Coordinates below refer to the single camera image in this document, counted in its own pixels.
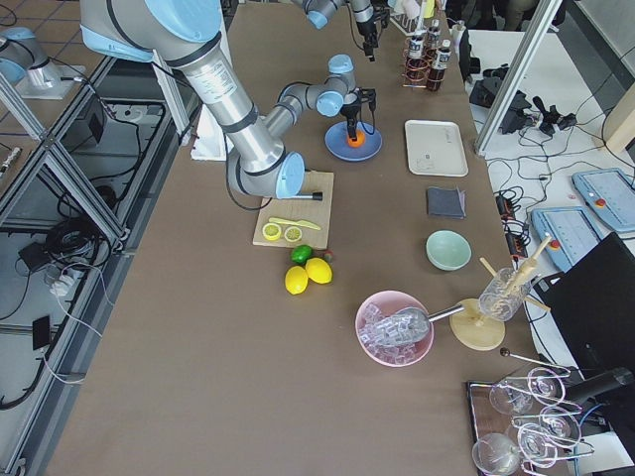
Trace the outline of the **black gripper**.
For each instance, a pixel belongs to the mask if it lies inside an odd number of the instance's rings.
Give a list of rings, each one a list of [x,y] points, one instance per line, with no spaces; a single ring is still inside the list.
[[[381,34],[389,23],[388,2],[353,0],[352,14],[357,30],[363,37],[364,54],[370,61],[375,61],[375,49],[379,47]]]
[[[374,88],[357,87],[351,93],[349,93],[349,96],[351,96],[352,99],[346,100],[344,105],[341,107],[341,114],[346,118],[347,137],[350,140],[356,140],[356,124],[358,122],[358,116],[361,114],[362,105],[364,103],[368,104],[369,110],[371,112],[371,117],[374,117],[374,112],[376,109],[376,90]]]

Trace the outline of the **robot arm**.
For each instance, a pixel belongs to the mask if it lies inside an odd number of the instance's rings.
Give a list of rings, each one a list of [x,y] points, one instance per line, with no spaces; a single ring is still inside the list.
[[[358,34],[362,37],[362,44],[358,45],[356,39],[353,43],[364,52],[370,61],[375,61],[375,50],[379,48],[379,41],[383,30],[388,26],[391,16],[391,8],[394,1],[371,0],[303,0],[293,1],[305,13],[307,19],[316,29],[322,29],[331,20],[334,14],[346,7],[349,14],[349,24],[355,25]]]
[[[353,119],[362,89],[352,59],[336,55],[322,84],[292,84],[261,117],[221,49],[223,15],[217,1],[83,1],[85,45],[111,57],[149,62],[159,54],[181,71],[233,146],[227,182],[249,195],[293,198],[301,191],[305,163],[281,137],[307,110]]]

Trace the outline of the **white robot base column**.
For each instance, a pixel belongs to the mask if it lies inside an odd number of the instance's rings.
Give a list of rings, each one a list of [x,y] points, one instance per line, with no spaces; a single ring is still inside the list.
[[[232,63],[219,1],[176,0],[167,1],[165,5],[170,16],[169,26],[175,28],[176,35],[189,42],[204,43],[219,33],[218,45]],[[226,160],[222,130],[206,106],[200,110],[191,157],[204,161]]]

